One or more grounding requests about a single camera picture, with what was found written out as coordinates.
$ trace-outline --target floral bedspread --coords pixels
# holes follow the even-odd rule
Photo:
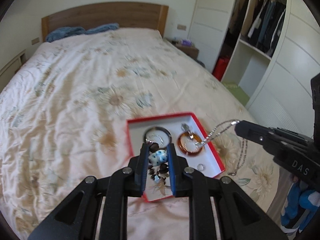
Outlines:
[[[253,121],[204,68],[158,31],[124,28],[43,43],[0,94],[0,210],[21,239],[86,176],[127,165],[126,119],[194,112],[209,131],[227,119]],[[227,171],[237,136],[214,142]],[[233,179],[263,210],[279,168],[248,144]],[[188,200],[129,199],[128,239],[187,239]]]

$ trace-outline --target silver necklace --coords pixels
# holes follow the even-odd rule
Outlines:
[[[195,144],[198,145],[199,147],[203,147],[204,145],[206,145],[209,141],[214,140],[215,138],[217,138],[218,136],[220,136],[222,133],[224,133],[226,130],[228,130],[230,127],[238,124],[240,122],[240,120],[237,119],[231,119],[231,120],[227,120],[224,121],[222,123],[219,123],[209,134],[208,136],[200,143],[196,142]],[[225,123],[230,123],[225,129],[223,129],[221,132],[218,132],[217,134],[214,135],[214,133],[216,132],[216,130],[224,125]],[[228,175],[230,176],[236,176],[237,172],[239,169],[241,169],[245,163],[245,159],[247,157],[247,149],[248,149],[248,140],[242,138],[241,141],[241,153],[240,153],[240,157],[239,157],[239,161],[237,163],[236,169],[233,172],[228,172]]]

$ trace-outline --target orange ring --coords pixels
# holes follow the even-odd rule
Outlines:
[[[197,141],[197,142],[202,142],[202,139],[200,138],[199,135],[195,134],[195,133],[191,133],[194,137],[194,139]],[[188,150],[185,149],[185,147],[182,146],[182,143],[181,143],[181,138],[182,137],[187,137],[187,136],[190,136],[190,134],[188,132],[185,132],[185,133],[182,133],[179,138],[178,138],[178,141],[177,141],[177,145],[179,146],[180,150],[182,151],[183,154],[187,155],[187,156],[197,156],[203,147],[201,147],[198,151],[196,152],[189,152]]]

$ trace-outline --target green rug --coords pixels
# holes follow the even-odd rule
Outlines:
[[[222,84],[226,87],[226,89],[228,89],[231,92],[231,94],[234,95],[236,99],[239,100],[241,104],[243,104],[244,106],[247,104],[250,97],[242,90],[241,87],[239,87],[235,83],[222,83]]]

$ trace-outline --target electrical outlet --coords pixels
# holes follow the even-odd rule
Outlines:
[[[185,25],[178,24],[177,29],[185,31],[187,29],[187,27]]]
[[[40,42],[39,37],[35,38],[34,40],[31,41],[31,45],[35,45],[36,43]]]

